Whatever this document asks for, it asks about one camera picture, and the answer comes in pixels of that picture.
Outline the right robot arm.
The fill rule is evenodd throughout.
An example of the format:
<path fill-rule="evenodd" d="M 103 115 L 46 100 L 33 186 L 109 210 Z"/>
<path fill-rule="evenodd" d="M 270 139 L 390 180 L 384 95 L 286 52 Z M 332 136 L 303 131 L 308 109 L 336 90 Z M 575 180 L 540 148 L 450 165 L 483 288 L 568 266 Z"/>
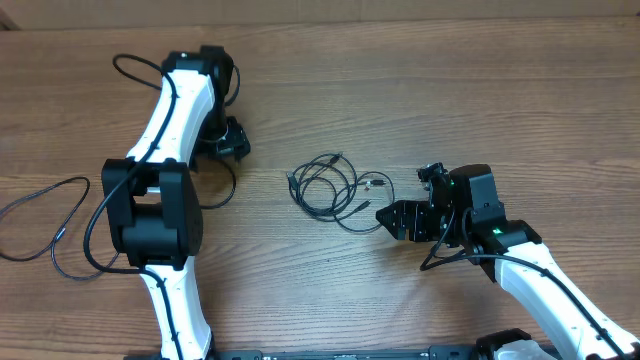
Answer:
<path fill-rule="evenodd" d="M 435 163 L 417 174 L 428 199 L 395 201 L 376 219 L 397 240 L 432 243 L 421 270 L 458 261 L 481 267 L 524 307 L 562 359 L 638 358 L 638 337 L 590 301 L 528 223 L 507 218 L 489 165 L 448 171 Z"/>

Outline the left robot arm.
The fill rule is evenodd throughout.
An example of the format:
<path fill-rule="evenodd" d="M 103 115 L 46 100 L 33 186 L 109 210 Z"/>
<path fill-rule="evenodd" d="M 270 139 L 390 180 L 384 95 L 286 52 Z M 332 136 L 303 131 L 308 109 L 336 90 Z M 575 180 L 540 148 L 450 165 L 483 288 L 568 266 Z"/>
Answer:
<path fill-rule="evenodd" d="M 239 92 L 239 70 L 214 45 L 172 51 L 156 69 L 162 83 L 154 112 L 127 155 L 105 162 L 95 213 L 107 215 L 126 273 L 146 285 L 162 337 L 159 358 L 215 359 L 195 274 L 206 207 L 191 174 L 199 155 L 224 162 L 251 151 L 245 130 L 225 112 Z"/>

